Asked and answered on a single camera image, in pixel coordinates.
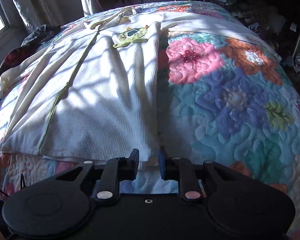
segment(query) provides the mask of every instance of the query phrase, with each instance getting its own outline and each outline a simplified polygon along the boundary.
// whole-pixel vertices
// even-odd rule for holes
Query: bed
[[[140,13],[183,12],[241,25],[225,9],[206,2],[178,1],[132,6]],[[43,47],[50,46],[82,22],[117,13],[112,9],[79,19]],[[170,156],[200,164],[214,160],[288,194],[296,207],[289,234],[300,239],[300,98],[278,56],[263,46],[222,35],[169,31],[159,38],[157,133]],[[0,101],[0,142],[9,116],[27,82],[9,88]],[[8,195],[64,171],[74,162],[0,152],[0,188]],[[148,165],[133,182],[120,183],[124,193],[173,193],[178,185],[160,179]]]

